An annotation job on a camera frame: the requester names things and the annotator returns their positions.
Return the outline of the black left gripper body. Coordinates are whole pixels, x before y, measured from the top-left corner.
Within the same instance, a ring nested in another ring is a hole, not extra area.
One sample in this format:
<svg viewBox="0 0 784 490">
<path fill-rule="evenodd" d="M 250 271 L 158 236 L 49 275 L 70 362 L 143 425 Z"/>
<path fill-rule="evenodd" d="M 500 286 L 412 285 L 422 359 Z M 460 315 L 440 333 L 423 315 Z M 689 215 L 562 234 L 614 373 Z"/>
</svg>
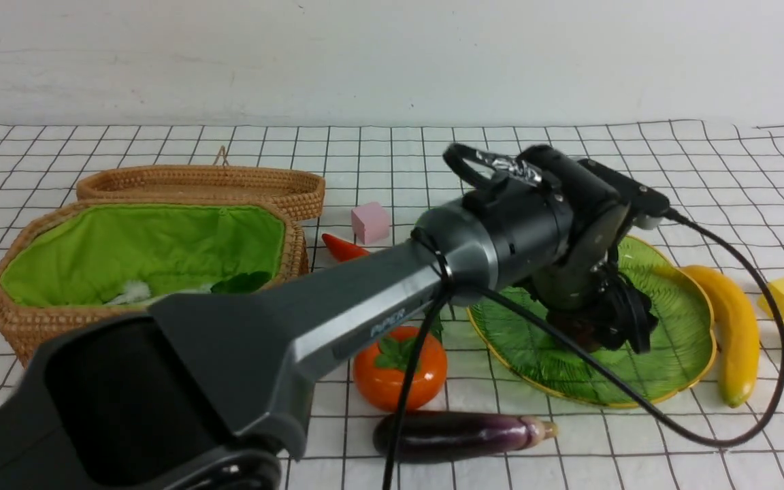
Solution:
<svg viewBox="0 0 784 490">
<path fill-rule="evenodd" d="M 532 276 L 532 297 L 550 311 L 608 319 L 604 350 L 651 352 L 657 317 L 651 299 L 619 267 L 619 245 L 632 226 L 628 206 L 613 206 L 585 224 L 560 263 Z"/>
</svg>

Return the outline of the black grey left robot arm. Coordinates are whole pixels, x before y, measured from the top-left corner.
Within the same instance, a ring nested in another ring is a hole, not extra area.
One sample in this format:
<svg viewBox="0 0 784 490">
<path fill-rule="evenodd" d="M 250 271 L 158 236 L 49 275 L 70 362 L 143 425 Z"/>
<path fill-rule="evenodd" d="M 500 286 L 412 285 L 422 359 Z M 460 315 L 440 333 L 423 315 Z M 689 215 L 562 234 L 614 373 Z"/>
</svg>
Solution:
<svg viewBox="0 0 784 490">
<path fill-rule="evenodd" d="M 176 294 L 44 342 L 0 406 L 0 489 L 276 489 L 316 382 L 414 314 L 509 286 L 649 350 L 644 295 L 609 268 L 668 199 L 550 146 L 451 144 L 473 190 L 407 242 L 248 295 Z"/>
</svg>

